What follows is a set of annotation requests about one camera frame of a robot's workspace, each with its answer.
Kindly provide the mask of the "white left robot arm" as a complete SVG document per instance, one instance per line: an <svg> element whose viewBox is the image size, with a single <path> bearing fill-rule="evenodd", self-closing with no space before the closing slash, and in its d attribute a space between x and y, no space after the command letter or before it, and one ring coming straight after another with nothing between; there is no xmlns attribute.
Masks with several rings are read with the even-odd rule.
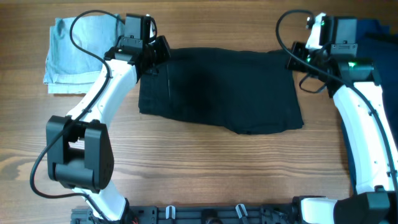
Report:
<svg viewBox="0 0 398 224"><path fill-rule="evenodd" d="M70 196L85 199L93 223L138 222L111 180L114 156L108 128L141 75L170 58L153 17L128 14L123 24L124 34L99 58L103 68L89 92L66 116L47 122L47 145L30 173L30 187L37 193L35 172L46 157L49 178L72 190Z"/></svg>

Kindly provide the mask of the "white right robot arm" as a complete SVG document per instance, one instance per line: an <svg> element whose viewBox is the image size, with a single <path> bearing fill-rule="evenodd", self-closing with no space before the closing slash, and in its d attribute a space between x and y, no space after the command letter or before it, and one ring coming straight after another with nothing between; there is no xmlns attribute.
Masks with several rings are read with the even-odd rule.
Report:
<svg viewBox="0 0 398 224"><path fill-rule="evenodd" d="M384 111L381 77L358 56L355 17L307 15L311 34L287 49L287 68L323 83L342 118L354 194L296 197L299 223L396 223L397 147Z"/></svg>

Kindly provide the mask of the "black shorts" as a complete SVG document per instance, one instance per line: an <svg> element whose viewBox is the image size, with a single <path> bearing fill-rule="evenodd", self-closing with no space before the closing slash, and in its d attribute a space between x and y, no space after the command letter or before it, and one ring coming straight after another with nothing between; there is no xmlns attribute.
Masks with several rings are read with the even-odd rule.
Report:
<svg viewBox="0 0 398 224"><path fill-rule="evenodd" d="M222 126L237 134L274 134L304 122L283 50L173 49L141 76L139 111Z"/></svg>

